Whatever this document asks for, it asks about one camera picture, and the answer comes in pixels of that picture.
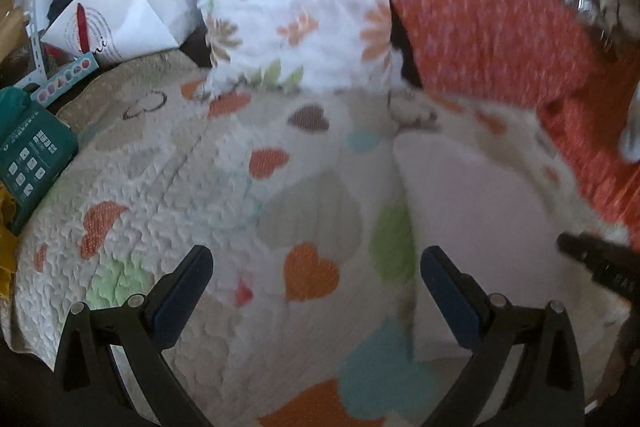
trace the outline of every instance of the red polka dot pillow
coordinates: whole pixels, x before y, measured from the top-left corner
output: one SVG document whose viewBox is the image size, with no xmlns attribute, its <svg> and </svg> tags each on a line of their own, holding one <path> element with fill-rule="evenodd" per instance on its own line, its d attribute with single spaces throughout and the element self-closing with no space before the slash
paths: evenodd
<svg viewBox="0 0 640 427">
<path fill-rule="evenodd" d="M 594 47 L 558 0 L 393 0 L 429 91 L 540 107 L 582 87 Z"/>
</svg>

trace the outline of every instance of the green box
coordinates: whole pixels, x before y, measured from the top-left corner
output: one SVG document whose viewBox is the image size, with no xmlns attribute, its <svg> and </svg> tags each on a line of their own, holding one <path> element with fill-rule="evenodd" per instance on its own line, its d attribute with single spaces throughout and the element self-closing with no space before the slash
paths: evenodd
<svg viewBox="0 0 640 427">
<path fill-rule="evenodd" d="M 17 204 L 8 228 L 18 235 L 78 153 L 78 139 L 29 93 L 5 87 L 0 90 L 0 151 L 0 180 Z"/>
</svg>

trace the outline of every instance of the screw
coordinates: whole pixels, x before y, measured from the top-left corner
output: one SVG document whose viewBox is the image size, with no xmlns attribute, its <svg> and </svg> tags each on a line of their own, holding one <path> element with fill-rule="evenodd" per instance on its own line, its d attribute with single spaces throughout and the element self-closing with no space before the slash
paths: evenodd
<svg viewBox="0 0 640 427">
<path fill-rule="evenodd" d="M 84 302 L 74 302 L 71 304 L 71 313 L 73 315 L 78 315 L 82 310 L 84 310 Z"/>
<path fill-rule="evenodd" d="M 138 306 L 142 306 L 142 303 L 145 301 L 145 296 L 136 293 L 135 295 L 130 296 L 127 299 L 127 304 L 131 308 L 137 308 Z"/>
<path fill-rule="evenodd" d="M 562 302 L 560 301 L 551 301 L 549 305 L 551 306 L 551 309 L 556 313 L 564 312 L 564 304 L 562 304 Z"/>
<path fill-rule="evenodd" d="M 507 305 L 507 297 L 500 293 L 492 293 L 489 295 L 489 302 L 496 308 L 504 308 Z"/>
</svg>

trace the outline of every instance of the paper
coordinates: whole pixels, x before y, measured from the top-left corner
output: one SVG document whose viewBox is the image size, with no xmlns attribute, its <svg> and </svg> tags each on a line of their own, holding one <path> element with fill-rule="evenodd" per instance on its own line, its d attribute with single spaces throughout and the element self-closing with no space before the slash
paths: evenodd
<svg viewBox="0 0 640 427">
<path fill-rule="evenodd" d="M 199 18 L 188 0 L 74 0 L 42 41 L 74 57 L 81 55 L 79 12 L 84 12 L 89 50 L 101 66 L 178 48 Z"/>
</svg>

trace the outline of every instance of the yellow bag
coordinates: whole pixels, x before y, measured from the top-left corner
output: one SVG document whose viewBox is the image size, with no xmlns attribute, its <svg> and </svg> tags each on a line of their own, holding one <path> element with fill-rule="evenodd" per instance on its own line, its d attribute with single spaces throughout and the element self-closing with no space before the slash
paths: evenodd
<svg viewBox="0 0 640 427">
<path fill-rule="evenodd" d="M 0 297 L 4 299 L 11 298 L 11 274 L 17 269 L 14 252 L 18 238 L 5 227 L 14 215 L 14 197 L 0 182 Z"/>
</svg>

